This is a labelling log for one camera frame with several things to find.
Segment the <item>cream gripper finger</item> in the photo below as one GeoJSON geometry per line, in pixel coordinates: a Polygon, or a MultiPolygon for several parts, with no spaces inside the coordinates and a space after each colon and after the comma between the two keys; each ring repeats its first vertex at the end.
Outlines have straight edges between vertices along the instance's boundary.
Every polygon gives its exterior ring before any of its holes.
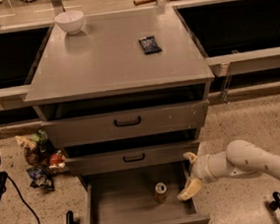
{"type": "Polygon", "coordinates": [[[197,178],[188,178],[185,182],[183,191],[181,191],[176,198],[181,201],[186,201],[195,196],[201,189],[201,180],[197,178]]]}
{"type": "Polygon", "coordinates": [[[182,156],[184,157],[184,159],[187,159],[192,165],[198,158],[198,156],[196,156],[193,152],[184,152],[182,156]]]}

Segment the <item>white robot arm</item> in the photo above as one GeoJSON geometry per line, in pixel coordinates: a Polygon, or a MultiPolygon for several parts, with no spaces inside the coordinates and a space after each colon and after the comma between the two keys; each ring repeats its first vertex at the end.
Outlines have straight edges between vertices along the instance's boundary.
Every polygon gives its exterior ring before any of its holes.
{"type": "Polygon", "coordinates": [[[191,152],[182,155],[191,167],[183,191],[177,198],[186,201],[195,196],[203,184],[219,179],[246,179],[260,173],[280,181],[280,155],[262,150],[257,145],[243,140],[230,142],[224,152],[197,156],[191,152]]]}

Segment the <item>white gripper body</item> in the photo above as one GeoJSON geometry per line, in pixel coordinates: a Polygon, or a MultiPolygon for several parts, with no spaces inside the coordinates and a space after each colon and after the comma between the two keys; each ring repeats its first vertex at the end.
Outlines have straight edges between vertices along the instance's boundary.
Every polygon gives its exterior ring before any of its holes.
{"type": "Polygon", "coordinates": [[[197,156],[193,163],[191,164],[191,173],[192,175],[201,180],[204,184],[215,183],[216,178],[211,174],[208,161],[210,159],[210,155],[206,154],[204,156],[197,156]]]}

